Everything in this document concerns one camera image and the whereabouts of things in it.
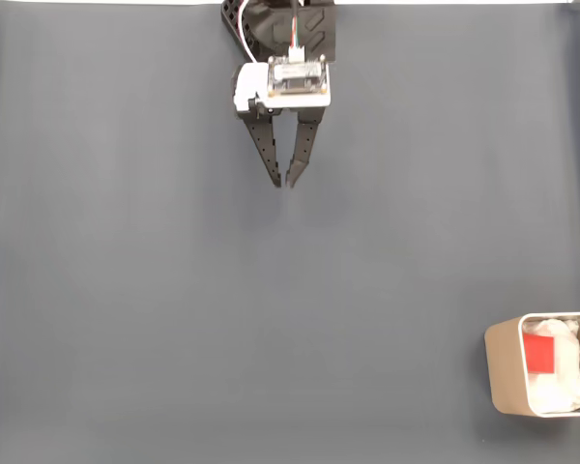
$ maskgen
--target white plastic bag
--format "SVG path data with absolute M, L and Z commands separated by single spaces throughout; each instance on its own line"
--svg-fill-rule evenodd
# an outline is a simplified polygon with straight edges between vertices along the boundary
M 547 319 L 524 324 L 526 334 L 554 337 L 554 374 L 529 374 L 529 403 L 537 413 L 580 409 L 578 323 Z

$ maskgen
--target red block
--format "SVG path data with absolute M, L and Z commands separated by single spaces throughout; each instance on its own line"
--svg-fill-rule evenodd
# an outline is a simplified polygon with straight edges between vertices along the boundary
M 554 337 L 523 333 L 526 366 L 531 374 L 554 374 Z

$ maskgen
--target circuit board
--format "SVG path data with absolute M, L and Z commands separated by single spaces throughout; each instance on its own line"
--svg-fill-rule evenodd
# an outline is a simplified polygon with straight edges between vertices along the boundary
M 288 94 L 326 94 L 329 91 L 324 60 L 291 63 L 285 56 L 269 60 L 269 97 Z

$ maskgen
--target gray table surface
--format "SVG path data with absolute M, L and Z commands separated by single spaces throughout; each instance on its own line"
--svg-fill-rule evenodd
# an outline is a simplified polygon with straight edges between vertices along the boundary
M 580 310 L 580 11 L 337 26 L 276 190 L 217 6 L 0 4 L 0 464 L 580 463 L 482 341 Z

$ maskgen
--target white container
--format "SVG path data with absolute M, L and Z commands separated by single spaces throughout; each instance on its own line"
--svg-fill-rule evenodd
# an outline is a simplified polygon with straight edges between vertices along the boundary
M 538 418 L 580 418 L 580 411 L 543 414 L 529 403 L 529 371 L 522 338 L 525 322 L 545 319 L 580 321 L 580 312 L 532 313 L 490 327 L 485 332 L 485 350 L 490 373 L 492 402 L 504 414 Z

